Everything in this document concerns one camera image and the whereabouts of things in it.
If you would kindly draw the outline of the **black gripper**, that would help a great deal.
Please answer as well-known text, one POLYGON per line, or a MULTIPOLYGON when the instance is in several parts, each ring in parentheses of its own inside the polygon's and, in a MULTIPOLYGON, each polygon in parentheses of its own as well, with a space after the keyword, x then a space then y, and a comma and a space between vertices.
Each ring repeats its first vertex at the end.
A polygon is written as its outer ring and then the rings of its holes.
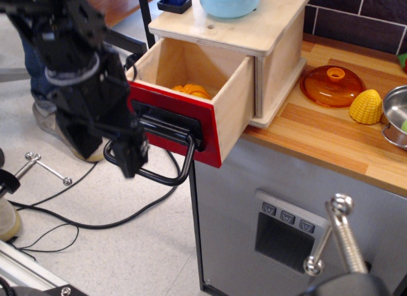
POLYGON ((66 62, 47 65, 47 80, 57 88, 48 98, 57 107, 57 130, 81 160, 103 160, 108 138, 122 173, 133 178, 148 161, 148 139, 129 110, 130 85, 118 53, 94 52, 87 62, 66 70, 66 62))

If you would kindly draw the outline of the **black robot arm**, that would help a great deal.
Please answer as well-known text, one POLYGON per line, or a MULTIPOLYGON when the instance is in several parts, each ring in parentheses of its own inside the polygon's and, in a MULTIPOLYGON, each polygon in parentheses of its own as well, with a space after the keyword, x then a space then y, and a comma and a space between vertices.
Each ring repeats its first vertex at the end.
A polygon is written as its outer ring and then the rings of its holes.
POLYGON ((128 109, 119 55, 104 42, 103 14, 87 0, 1 0, 1 11, 45 63, 56 122, 72 147, 87 158, 109 139, 113 162, 133 178, 148 160, 148 141, 128 109))

